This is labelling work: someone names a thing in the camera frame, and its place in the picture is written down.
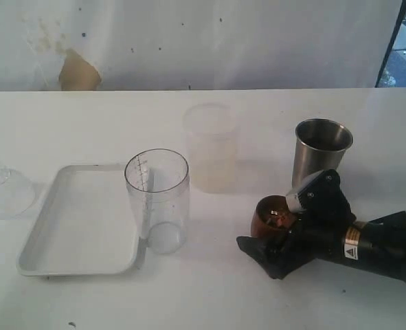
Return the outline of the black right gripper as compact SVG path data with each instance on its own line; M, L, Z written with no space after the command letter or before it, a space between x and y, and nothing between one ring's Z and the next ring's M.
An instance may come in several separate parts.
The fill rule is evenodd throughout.
M297 221L268 239L238 236L240 251L252 258L272 279L283 279L315 259L341 263L344 259L343 236L357 219L346 211L330 221L315 212L343 212L349 203L341 190L339 173L320 170L306 176L286 194L292 213L301 213Z

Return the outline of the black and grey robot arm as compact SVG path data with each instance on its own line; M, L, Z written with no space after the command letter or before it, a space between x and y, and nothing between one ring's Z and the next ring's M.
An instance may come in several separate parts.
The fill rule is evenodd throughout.
M406 212L359 221L340 184L336 170L320 170L261 199L239 249L273 279L321 259L406 283Z

